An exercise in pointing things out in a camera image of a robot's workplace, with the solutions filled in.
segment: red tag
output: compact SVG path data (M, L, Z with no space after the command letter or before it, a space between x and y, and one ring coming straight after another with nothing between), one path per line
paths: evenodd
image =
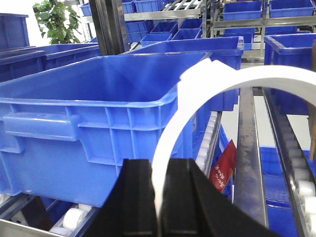
M232 176L237 159L237 149L234 142L231 140L221 157L219 157L216 164L212 167L209 175L209 180L214 184L219 192L223 192L230 177Z

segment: blue bin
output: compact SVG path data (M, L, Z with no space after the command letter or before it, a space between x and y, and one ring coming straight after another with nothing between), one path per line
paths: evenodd
M43 50L45 52L45 56L41 58L44 70L100 56L99 46L96 43L52 44L35 47L31 50Z
M223 34L223 37L233 37L233 36L242 36L244 42L244 49L251 50L253 43L253 34L252 33L236 33L236 34Z
M129 43L140 42L147 34L147 31L127 33L127 39Z
M262 171L269 175L282 175L280 159L275 147L260 147Z
M163 8L161 0L135 0L137 12L160 11Z
M297 26L271 26L266 27L266 35L286 35L297 32Z
M172 40L193 40L201 38L201 29L179 29Z
M312 46L316 34L266 36L265 65L288 65L311 69ZM280 112L289 115L308 115L305 100L285 91L276 90Z
M153 158L179 76L205 55L96 57L1 83L0 193L101 207L124 158ZM178 139L182 157L195 128Z
M185 19L180 29L202 28L202 18Z
M270 230L283 237L298 237L291 208L267 205Z
M161 33L171 33L174 35L178 31L178 22L160 22L158 23L152 31L151 34L161 34Z
M162 34L148 34L141 41L142 46L147 46L153 43L170 40L172 38L172 34L162 33Z
M256 28L231 28L225 29L225 34L251 33L255 37Z
M127 33L133 32L149 32L153 29L154 22L152 20L147 21L126 21Z
M242 20L260 18L262 13L261 1L241 1L226 3L224 20Z
M43 51L0 52L0 82L43 71Z
M267 204L290 207L289 194L283 175L264 174L263 178Z
M30 46L25 20L27 17L0 13L0 50Z
M310 31L297 31L296 34L310 34Z
M272 0L270 17L312 16L315 5L311 0Z
M84 16L92 16L90 3L86 3L86 4L82 5L80 8L81 8Z
M123 11L124 13L134 13L136 12L136 5L134 0L123 0Z
M95 38L93 38L92 40L89 41L89 43L97 43L97 42L98 42L98 38L97 37L95 37Z
M211 60L219 60L238 70L241 65L243 47L242 37L185 39L160 42L126 52L125 54L203 51L212 53ZM208 104L210 106L209 109L212 111L232 111L234 104L237 103L238 89L216 95Z

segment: stacked blue crates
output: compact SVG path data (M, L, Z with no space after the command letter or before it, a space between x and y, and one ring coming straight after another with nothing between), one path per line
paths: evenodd
M123 0L122 6L125 14L134 12L160 11L166 5L164 0ZM90 3L81 6L84 16L91 16Z
M312 46L316 34L266 36L265 65L288 65L311 69ZM276 104L282 114L308 115L308 106L302 98L275 90Z
M152 20L146 21L127 21L126 29L127 29L127 37L128 42L140 42L143 37L145 37L154 27L154 23Z
M311 0L272 0L269 4L270 17L312 16L315 4Z
M28 15L0 13L0 51L30 46L27 17Z
M0 84L0 193L102 206L124 158L153 158L179 76L205 56L97 57ZM188 123L173 155L192 157L207 122Z

